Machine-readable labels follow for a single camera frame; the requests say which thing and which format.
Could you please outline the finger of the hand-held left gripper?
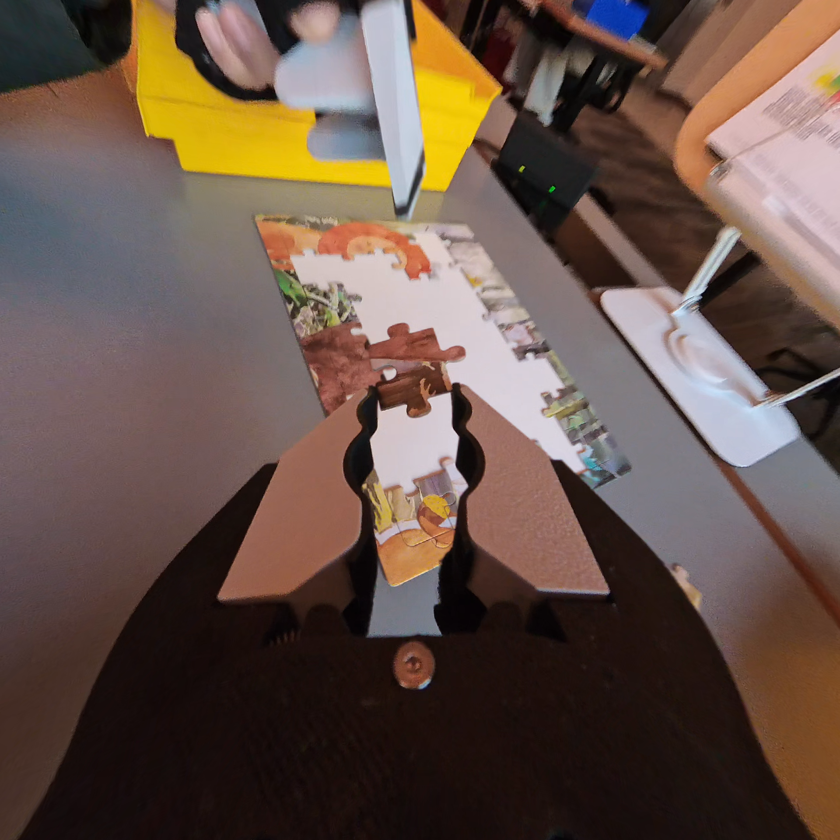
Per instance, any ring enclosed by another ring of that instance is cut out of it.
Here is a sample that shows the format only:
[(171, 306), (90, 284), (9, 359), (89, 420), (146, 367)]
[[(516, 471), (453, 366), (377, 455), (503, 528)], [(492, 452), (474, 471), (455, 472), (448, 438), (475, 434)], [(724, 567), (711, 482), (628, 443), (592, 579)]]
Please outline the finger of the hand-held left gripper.
[(417, 31), (411, 1), (366, 1), (360, 22), (395, 216), (410, 220), (426, 173), (424, 132), (413, 63)]

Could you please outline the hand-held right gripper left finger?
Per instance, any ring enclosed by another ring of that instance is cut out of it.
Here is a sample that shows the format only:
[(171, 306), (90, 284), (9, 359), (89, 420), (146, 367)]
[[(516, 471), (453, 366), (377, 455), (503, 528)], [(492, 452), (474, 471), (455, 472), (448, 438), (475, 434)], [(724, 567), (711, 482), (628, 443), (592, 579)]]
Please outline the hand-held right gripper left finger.
[(318, 608), (369, 633), (377, 578), (371, 504), (375, 389), (358, 392), (290, 447), (217, 594), (224, 605), (277, 603), (302, 627)]

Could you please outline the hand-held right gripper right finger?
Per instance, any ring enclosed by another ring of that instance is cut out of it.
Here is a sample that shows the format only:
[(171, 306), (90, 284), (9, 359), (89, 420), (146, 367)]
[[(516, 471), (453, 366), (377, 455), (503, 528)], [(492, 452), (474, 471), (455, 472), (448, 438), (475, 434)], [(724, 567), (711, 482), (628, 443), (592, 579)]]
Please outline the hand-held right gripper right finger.
[(466, 490), (438, 575), (437, 628), (563, 636), (558, 602), (611, 593), (554, 463), (467, 385), (451, 396)]

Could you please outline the dark brown puzzle piece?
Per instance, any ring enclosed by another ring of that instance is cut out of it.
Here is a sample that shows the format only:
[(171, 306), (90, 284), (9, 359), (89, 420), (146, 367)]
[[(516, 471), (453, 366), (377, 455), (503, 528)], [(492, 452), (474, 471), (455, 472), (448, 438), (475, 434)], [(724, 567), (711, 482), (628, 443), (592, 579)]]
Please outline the dark brown puzzle piece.
[(418, 362), (377, 386), (379, 406), (383, 411), (403, 407), (410, 418), (425, 417), (432, 410), (432, 398), (449, 393), (451, 387), (446, 362)]

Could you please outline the jigsaw puzzle board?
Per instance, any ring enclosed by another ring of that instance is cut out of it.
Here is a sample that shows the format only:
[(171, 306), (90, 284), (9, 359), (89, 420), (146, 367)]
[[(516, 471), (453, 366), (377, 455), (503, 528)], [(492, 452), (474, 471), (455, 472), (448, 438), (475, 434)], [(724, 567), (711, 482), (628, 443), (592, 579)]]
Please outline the jigsaw puzzle board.
[[(357, 392), (418, 362), (372, 360), (367, 345), (405, 322), (432, 328), (465, 384), (592, 488), (631, 462), (550, 347), (473, 231), (462, 224), (362, 222), (336, 217), (255, 216), (290, 325), (326, 415)], [(379, 409), (373, 470), (364, 493), (373, 510), (382, 571), (391, 586), (438, 566), (455, 536), (466, 479), (450, 392), (431, 412)]]

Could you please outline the grey desk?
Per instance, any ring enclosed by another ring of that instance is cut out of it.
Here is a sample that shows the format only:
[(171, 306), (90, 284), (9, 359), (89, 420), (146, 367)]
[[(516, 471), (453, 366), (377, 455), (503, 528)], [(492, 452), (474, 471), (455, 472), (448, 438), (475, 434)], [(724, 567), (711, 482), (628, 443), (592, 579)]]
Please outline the grey desk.
[[(2, 838), (158, 574), (322, 417), (256, 214), (388, 190), (186, 173), (120, 70), (2, 97)], [(733, 485), (468, 151), (423, 221), (472, 228), (632, 464), (602, 498), (688, 570), (763, 748), (838, 838), (838, 479), (804, 440)]]

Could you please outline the person's left hand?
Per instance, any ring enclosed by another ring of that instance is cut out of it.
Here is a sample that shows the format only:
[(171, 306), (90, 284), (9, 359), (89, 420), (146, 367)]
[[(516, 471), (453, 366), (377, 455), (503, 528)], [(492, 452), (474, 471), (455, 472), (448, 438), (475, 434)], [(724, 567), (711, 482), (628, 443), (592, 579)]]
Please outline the person's left hand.
[(281, 57), (300, 42), (316, 45), (338, 29), (340, 2), (202, 2), (193, 19), (222, 77), (247, 93), (273, 88)]

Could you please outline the yellow plastic bin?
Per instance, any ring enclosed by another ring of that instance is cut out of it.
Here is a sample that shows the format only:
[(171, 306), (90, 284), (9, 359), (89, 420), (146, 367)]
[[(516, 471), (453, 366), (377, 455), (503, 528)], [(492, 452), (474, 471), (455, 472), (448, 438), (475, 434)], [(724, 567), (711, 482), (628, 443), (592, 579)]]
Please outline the yellow plastic bin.
[[(383, 161), (320, 162), (316, 119), (275, 101), (216, 90), (175, 45), (173, 16), (133, 2), (134, 91), (149, 137), (171, 140), (183, 170), (352, 186), (390, 185)], [(415, 79), (423, 124), (423, 189), (444, 192), (501, 86), (422, 2), (413, 2)]]

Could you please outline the black box with green lights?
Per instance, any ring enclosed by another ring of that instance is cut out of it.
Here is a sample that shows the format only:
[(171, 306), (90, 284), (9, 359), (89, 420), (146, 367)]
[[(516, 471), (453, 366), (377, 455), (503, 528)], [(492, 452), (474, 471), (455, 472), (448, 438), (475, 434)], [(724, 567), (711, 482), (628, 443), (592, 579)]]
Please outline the black box with green lights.
[(597, 173), (597, 165), (576, 146), (525, 111), (513, 121), (491, 169), (547, 237), (587, 194)]

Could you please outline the reddish brown puzzle piece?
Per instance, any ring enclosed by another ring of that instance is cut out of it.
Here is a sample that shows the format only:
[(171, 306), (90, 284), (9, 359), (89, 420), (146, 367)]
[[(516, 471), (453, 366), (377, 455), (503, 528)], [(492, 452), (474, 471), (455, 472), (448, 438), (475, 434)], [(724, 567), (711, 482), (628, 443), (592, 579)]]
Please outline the reddish brown puzzle piece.
[(369, 343), (367, 351), (372, 360), (385, 360), (383, 364), (400, 362), (459, 362), (466, 357), (466, 349), (455, 345), (441, 348), (432, 328), (412, 331), (405, 322), (387, 328), (387, 339)]

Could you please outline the brown background table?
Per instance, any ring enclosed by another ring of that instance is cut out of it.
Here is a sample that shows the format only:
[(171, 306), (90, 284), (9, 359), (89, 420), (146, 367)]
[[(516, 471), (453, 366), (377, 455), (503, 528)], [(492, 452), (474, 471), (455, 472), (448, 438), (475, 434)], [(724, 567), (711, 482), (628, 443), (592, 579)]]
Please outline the brown background table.
[(635, 62), (650, 70), (664, 70), (668, 58), (655, 46), (636, 36), (622, 38), (619, 35), (593, 24), (576, 13), (570, 2), (538, 1), (537, 7), (550, 15), (560, 26), (574, 36), (590, 42), (594, 46)]

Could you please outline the blue box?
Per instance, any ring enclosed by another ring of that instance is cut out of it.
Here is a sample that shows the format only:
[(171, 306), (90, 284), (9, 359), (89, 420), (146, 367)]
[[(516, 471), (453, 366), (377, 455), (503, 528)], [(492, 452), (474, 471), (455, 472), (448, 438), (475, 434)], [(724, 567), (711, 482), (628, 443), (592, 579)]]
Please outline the blue box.
[(572, 8), (589, 24), (622, 38), (638, 35), (650, 15), (649, 2), (573, 1)]

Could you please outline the tan rounded table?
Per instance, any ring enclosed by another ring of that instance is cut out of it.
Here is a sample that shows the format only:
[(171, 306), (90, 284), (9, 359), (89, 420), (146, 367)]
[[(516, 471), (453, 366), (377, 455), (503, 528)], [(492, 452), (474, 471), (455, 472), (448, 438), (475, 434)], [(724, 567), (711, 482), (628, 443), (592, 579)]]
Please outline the tan rounded table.
[(689, 112), (675, 142), (673, 163), (679, 179), (705, 205), (706, 187), (716, 161), (707, 137), (770, 89), (839, 29), (838, 1), (802, 1)]

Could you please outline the printed paper sheets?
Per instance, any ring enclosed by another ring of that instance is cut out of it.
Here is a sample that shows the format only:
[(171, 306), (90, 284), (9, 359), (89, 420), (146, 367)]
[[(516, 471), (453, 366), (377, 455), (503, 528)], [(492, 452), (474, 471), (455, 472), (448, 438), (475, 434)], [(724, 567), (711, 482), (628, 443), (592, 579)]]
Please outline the printed paper sheets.
[(812, 305), (838, 320), (839, 34), (707, 137), (708, 185)]

